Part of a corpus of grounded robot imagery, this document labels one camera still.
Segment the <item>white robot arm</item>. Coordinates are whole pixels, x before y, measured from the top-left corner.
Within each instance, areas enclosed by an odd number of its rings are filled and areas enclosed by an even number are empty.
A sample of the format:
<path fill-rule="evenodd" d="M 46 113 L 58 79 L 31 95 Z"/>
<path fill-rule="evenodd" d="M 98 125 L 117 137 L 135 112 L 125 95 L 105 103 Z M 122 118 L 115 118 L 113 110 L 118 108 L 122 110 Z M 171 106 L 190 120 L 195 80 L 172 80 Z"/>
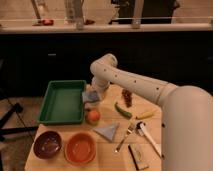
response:
<path fill-rule="evenodd" d="M 196 86 L 175 84 L 117 68 L 106 54 L 90 65 L 92 86 L 104 93 L 117 84 L 162 110 L 162 171 L 213 171 L 213 96 Z"/>

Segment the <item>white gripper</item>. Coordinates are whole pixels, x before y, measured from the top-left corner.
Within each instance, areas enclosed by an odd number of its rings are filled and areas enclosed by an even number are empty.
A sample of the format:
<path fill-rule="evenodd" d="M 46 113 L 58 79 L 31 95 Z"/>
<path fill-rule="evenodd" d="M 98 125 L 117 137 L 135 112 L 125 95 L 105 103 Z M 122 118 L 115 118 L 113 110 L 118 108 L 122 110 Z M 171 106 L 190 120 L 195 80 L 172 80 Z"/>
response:
<path fill-rule="evenodd" d="M 92 79 L 91 86 L 94 90 L 97 91 L 100 99 L 104 99 L 106 96 L 106 92 L 109 88 L 109 83 L 106 81 L 100 81 L 97 78 Z"/>

